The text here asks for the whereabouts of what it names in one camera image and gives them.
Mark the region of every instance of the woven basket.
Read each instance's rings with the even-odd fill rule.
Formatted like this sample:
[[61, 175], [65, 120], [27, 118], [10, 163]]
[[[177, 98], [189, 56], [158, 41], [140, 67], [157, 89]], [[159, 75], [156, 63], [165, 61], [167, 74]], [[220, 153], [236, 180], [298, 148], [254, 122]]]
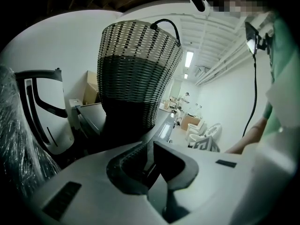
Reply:
[[[164, 21], [174, 26], [177, 38], [158, 28]], [[97, 79], [107, 118], [120, 119], [120, 113], [125, 113], [124, 119], [135, 129], [154, 127], [166, 85], [182, 54], [178, 31], [169, 20], [122, 21], [105, 28]]]

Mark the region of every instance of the ceiling light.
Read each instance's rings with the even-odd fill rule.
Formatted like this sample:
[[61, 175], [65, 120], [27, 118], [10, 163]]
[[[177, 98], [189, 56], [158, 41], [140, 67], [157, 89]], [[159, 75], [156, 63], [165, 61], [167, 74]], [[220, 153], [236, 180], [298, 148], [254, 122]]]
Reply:
[[189, 68], [189, 66], [191, 65], [193, 55], [194, 55], [193, 52], [187, 52], [187, 58], [186, 58], [186, 64], [185, 64], [186, 68]]

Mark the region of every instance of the plastic wrap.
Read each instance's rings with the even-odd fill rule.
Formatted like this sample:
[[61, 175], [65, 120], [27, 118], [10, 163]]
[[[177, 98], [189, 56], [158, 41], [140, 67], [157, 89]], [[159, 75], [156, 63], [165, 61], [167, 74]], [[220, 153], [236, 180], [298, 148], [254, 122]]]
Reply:
[[14, 72], [0, 65], [0, 158], [23, 197], [60, 171], [37, 143], [26, 121]]

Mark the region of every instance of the white wall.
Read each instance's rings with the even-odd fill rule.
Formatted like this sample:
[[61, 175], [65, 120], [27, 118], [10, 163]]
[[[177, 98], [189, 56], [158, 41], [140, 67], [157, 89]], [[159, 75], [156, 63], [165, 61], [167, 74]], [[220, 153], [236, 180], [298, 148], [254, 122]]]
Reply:
[[[261, 118], [271, 85], [270, 61], [266, 52], [256, 56], [257, 105], [248, 130]], [[218, 141], [221, 151], [232, 147], [243, 135], [254, 103], [253, 59], [233, 68], [228, 74], [200, 87], [198, 104], [208, 127], [219, 122], [222, 134]]]
[[43, 20], [9, 43], [0, 54], [0, 63], [15, 72], [60, 68], [66, 105], [70, 98], [82, 100], [86, 71], [97, 71], [102, 31], [120, 15], [84, 10]]
[[189, 93], [188, 97], [184, 97], [189, 104], [182, 103], [182, 110], [185, 112], [192, 112], [196, 109], [196, 103], [199, 97], [199, 88], [194, 82], [183, 80], [180, 87], [179, 95], [185, 96], [186, 92]]

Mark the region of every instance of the person's arm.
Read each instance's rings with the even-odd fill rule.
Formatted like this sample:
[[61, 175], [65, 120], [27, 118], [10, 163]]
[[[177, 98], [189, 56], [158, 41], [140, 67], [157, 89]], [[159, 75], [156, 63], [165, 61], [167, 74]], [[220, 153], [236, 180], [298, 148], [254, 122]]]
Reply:
[[259, 119], [259, 121], [245, 134], [245, 136], [239, 140], [237, 144], [228, 149], [226, 153], [242, 154], [247, 145], [259, 142], [263, 135], [267, 121], [268, 120], [264, 117]]
[[184, 98], [181, 98], [185, 103], [189, 103], [189, 101], [185, 100]]

